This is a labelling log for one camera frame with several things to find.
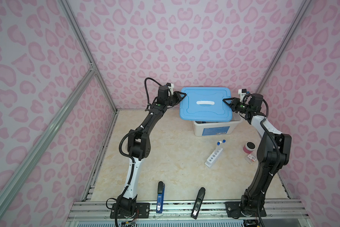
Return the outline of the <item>small clear red-label box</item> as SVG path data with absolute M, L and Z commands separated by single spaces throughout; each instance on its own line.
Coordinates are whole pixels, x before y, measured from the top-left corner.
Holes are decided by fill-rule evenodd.
M 256 158 L 255 156 L 253 156 L 252 154 L 248 154 L 248 155 L 246 156 L 246 160 L 247 160 L 250 164 L 252 164 L 252 163 L 255 163 L 255 162 L 257 161 L 257 158 Z

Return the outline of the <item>aluminium corner frame post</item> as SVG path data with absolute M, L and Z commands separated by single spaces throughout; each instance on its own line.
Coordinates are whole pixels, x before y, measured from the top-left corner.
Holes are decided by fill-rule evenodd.
M 291 42 L 293 36 L 296 34 L 298 28 L 301 26 L 305 16 L 307 15 L 311 5 L 313 4 L 312 0 L 304 0 L 301 2 L 301 5 L 296 12 L 288 30 L 286 31 L 274 57 L 272 58 L 267 70 L 265 71 L 260 84 L 256 89 L 256 93 L 261 94 L 263 89 L 266 87 L 266 83 L 272 76 L 273 71 L 275 70 L 277 64 L 279 63 L 282 55 L 286 51 L 289 43 Z
M 72 28 L 74 35 L 76 36 L 76 39 L 87 59 L 87 62 L 90 65 L 90 69 L 92 70 L 92 72 L 94 73 L 97 81 L 100 84 L 100 88 L 102 89 L 105 98 L 107 99 L 112 111 L 114 113 L 117 113 L 117 108 L 115 107 L 114 101 L 112 100 L 112 97 L 110 96 L 109 93 L 109 89 L 107 88 L 105 81 L 102 77 L 102 74 L 99 71 L 99 68 L 93 58 L 93 55 L 90 51 L 89 45 L 85 39 L 85 36 L 79 26 L 79 23 L 77 22 L 76 18 L 75 18 L 75 14 L 70 6 L 69 1 L 67 0 L 58 0 L 57 1 L 58 4 L 60 5 L 65 17 L 68 20 L 68 24 L 69 26 Z

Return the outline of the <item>pink white tape roll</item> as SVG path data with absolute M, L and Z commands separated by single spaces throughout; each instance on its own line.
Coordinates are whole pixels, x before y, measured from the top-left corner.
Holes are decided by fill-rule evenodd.
M 256 148 L 256 145 L 253 142 L 247 142 L 244 147 L 243 147 L 243 151 L 246 154 L 251 154 Z

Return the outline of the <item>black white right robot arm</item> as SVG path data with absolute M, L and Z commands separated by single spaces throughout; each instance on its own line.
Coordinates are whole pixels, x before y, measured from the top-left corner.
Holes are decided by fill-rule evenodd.
M 223 102 L 252 125 L 262 137 L 257 150 L 258 168 L 241 201 L 226 202 L 231 218 L 262 218 L 266 192 L 278 171 L 288 164 L 292 137 L 276 129 L 268 120 L 269 105 L 261 94 L 241 92 L 241 97 L 223 99 Z

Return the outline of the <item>aluminium corner frame post left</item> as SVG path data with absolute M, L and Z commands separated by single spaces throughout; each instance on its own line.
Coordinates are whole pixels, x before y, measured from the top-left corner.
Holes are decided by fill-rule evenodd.
M 112 97 L 110 96 L 109 93 L 109 89 L 107 88 L 105 81 L 102 77 L 102 74 L 99 71 L 99 68 L 93 58 L 93 55 L 90 51 L 89 45 L 85 39 L 85 36 L 79 26 L 79 23 L 77 22 L 76 18 L 75 18 L 75 14 L 70 6 L 69 1 L 67 0 L 58 0 L 57 1 L 58 4 L 60 5 L 65 17 L 68 20 L 68 24 L 69 26 L 72 28 L 74 35 L 76 36 L 76 39 L 87 59 L 87 62 L 90 65 L 90 69 L 92 70 L 92 72 L 94 73 L 97 81 L 100 84 L 100 88 L 102 89 L 105 98 L 107 99 L 112 111 L 114 113 L 117 113 L 117 108 L 115 107 L 114 101 L 112 100 Z

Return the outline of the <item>white plastic storage bin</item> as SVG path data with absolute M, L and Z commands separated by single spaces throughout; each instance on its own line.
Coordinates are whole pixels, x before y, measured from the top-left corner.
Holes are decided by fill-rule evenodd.
M 193 130 L 196 136 L 214 136 L 230 134 L 243 122 L 243 118 L 238 113 L 234 113 L 229 122 L 201 122 L 193 121 Z

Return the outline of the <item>aluminium corner frame post right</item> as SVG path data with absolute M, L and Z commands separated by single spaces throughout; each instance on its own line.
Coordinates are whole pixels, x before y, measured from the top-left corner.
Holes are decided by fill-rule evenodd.
M 311 5 L 313 4 L 312 0 L 304 0 L 301 2 L 301 5 L 296 12 L 288 30 L 286 31 L 274 57 L 272 58 L 267 70 L 265 71 L 260 84 L 256 89 L 256 93 L 261 94 L 263 89 L 266 87 L 266 83 L 272 76 L 273 71 L 275 70 L 277 64 L 279 63 L 282 55 L 286 51 L 289 43 L 291 42 L 293 36 L 296 34 L 298 28 L 301 26 L 305 16 L 307 15 Z

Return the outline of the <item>aluminium diagonal frame bar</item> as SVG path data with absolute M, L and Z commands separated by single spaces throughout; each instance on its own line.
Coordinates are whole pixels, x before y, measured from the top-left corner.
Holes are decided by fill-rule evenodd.
M 64 124 L 65 120 L 73 110 L 77 101 L 90 84 L 96 70 L 89 70 L 84 78 L 80 81 L 75 90 L 70 94 L 66 102 L 61 109 L 52 119 L 45 132 L 37 140 L 36 144 L 32 147 L 28 155 L 20 164 L 18 169 L 14 172 L 7 184 L 0 192 L 0 221 L 11 203 L 14 201 L 18 192 L 20 192 L 22 186 L 30 176 L 37 163 L 41 159 L 43 153 L 47 150 L 54 137 L 58 133 L 59 129 Z

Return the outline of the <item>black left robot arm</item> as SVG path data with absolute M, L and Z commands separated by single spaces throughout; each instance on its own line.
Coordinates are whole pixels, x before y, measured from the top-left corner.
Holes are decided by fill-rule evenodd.
M 166 111 L 180 104 L 185 99 L 186 93 L 173 90 L 173 84 L 167 83 L 158 87 L 158 94 L 148 103 L 148 112 L 143 122 L 134 130 L 130 130 L 120 141 L 119 152 L 129 158 L 129 169 L 126 184 L 122 193 L 117 197 L 114 207 L 115 218 L 119 214 L 133 217 L 136 214 L 137 188 L 143 160 L 151 152 L 150 134 Z

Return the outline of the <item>blue black stapler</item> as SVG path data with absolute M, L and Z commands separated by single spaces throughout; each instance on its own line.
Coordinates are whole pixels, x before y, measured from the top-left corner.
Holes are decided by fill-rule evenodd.
M 163 181 L 159 181 L 158 188 L 157 188 L 156 213 L 162 213 L 163 211 L 164 193 L 165 193 L 165 184 Z

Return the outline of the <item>blue plastic bin lid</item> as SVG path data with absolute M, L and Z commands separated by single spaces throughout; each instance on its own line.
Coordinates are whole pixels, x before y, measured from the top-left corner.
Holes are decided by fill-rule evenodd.
M 183 120 L 229 122 L 232 110 L 223 102 L 231 91 L 221 87 L 185 87 L 186 97 L 180 102 L 179 116 Z

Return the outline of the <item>white test tube rack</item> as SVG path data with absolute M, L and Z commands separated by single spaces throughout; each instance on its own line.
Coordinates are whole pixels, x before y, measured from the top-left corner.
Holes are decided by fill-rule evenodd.
M 223 152 L 223 148 L 217 147 L 205 161 L 205 165 L 211 168 Z

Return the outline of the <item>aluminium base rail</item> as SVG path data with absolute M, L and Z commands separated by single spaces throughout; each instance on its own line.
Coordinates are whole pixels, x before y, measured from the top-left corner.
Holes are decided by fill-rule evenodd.
M 114 227 L 110 207 L 114 202 L 75 202 L 69 213 L 66 227 Z M 147 218 L 133 216 L 129 220 L 119 219 L 121 227 L 256 227 L 258 217 L 228 216 L 230 208 L 225 200 L 204 200 L 197 219 L 191 217 L 194 201 L 165 201 L 162 213 L 156 212 L 156 204 L 149 201 Z M 262 221 L 266 227 L 311 227 L 310 216 L 300 200 L 267 199 L 264 204 L 266 216 Z

